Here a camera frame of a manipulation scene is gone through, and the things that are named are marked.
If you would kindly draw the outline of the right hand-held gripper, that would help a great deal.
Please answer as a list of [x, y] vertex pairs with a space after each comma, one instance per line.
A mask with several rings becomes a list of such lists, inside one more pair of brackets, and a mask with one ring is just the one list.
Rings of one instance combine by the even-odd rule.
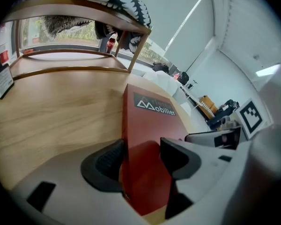
[[185, 142], [215, 148], [236, 148], [241, 134], [241, 128], [238, 126], [242, 127], [249, 140], [261, 129], [264, 123], [265, 121], [254, 101], [249, 99], [230, 116], [222, 118], [220, 129], [223, 130], [189, 134], [185, 137]]

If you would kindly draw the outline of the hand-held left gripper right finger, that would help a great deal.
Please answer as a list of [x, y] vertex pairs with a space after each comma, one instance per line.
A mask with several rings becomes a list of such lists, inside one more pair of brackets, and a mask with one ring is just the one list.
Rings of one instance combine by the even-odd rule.
[[171, 176], [165, 219], [201, 200], [222, 177], [234, 150], [160, 139], [160, 158]]

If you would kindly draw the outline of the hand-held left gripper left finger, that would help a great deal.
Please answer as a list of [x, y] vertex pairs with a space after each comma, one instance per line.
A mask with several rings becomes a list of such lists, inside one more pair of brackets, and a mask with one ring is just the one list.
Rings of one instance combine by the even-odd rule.
[[122, 139], [52, 157], [11, 191], [16, 204], [36, 223], [131, 223], [118, 175]]

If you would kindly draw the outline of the red book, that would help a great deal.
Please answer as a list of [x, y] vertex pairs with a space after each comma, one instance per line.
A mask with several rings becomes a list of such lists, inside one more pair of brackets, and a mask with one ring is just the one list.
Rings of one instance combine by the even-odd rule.
[[122, 182], [127, 201], [144, 216], [169, 199], [171, 176], [160, 158], [160, 139], [183, 139], [187, 130], [168, 98], [131, 84], [123, 94], [122, 115]]

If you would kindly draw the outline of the orange sofa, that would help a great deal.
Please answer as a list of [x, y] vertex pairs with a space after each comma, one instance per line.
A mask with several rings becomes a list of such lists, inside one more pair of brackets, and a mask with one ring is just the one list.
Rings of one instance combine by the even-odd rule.
[[199, 108], [202, 111], [205, 119], [212, 119], [218, 111], [218, 108], [215, 106], [214, 102], [207, 95], [200, 97], [199, 101], [201, 104]]

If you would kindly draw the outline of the wooden coffee table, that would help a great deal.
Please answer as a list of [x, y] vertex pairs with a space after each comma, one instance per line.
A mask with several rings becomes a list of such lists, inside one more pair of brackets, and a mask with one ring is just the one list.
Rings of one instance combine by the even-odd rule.
[[15, 81], [0, 100], [2, 186], [13, 189], [56, 155], [119, 139], [127, 84], [168, 97], [142, 77], [108, 71], [59, 71]]

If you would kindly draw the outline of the black backpack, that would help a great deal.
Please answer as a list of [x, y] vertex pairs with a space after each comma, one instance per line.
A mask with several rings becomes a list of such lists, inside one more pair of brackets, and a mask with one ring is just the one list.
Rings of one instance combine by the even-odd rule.
[[186, 72], [182, 72], [178, 79], [177, 79], [182, 85], [186, 85], [187, 82], [189, 81], [189, 76]]

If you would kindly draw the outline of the dark brown cloth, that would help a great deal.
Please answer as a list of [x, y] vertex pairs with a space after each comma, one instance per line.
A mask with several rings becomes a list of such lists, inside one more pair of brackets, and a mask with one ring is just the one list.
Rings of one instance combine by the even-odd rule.
[[165, 73], [169, 73], [169, 66], [165, 63], [161, 62], [154, 62], [152, 69], [157, 72], [157, 71], [163, 71]]

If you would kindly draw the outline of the rectangular ceiling light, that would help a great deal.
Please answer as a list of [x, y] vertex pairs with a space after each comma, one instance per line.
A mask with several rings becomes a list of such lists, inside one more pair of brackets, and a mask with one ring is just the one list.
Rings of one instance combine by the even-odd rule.
[[273, 75], [279, 70], [280, 66], [281, 66], [280, 64], [275, 64], [273, 66], [257, 71], [256, 75], [258, 77]]

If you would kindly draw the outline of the grey roller blind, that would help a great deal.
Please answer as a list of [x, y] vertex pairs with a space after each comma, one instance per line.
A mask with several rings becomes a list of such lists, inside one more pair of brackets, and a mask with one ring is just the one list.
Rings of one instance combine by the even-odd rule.
[[169, 42], [165, 58], [186, 72], [213, 36], [213, 0], [198, 0]]
[[198, 0], [141, 0], [148, 8], [153, 26], [150, 39], [166, 50], [174, 34]]

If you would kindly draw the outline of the cola bottle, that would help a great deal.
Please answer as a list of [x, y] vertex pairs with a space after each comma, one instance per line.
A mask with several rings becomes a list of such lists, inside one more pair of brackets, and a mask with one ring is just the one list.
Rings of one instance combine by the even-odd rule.
[[112, 52], [113, 47], [114, 47], [114, 45], [115, 45], [115, 43], [117, 41], [117, 36], [118, 36], [117, 33], [113, 33], [111, 35], [111, 37], [108, 39], [107, 45], [106, 45], [106, 51], [105, 51], [106, 53], [111, 53]]

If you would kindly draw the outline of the window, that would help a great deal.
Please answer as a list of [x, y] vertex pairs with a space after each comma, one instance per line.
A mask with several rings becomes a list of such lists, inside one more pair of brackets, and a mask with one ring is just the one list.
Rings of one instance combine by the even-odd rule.
[[70, 48], [104, 53], [106, 52], [107, 41], [112, 36], [112, 33], [110, 33], [111, 26], [104, 25], [102, 30], [98, 30], [97, 24], [98, 22], [92, 21], [51, 36], [47, 33], [43, 17], [22, 20], [21, 52]]

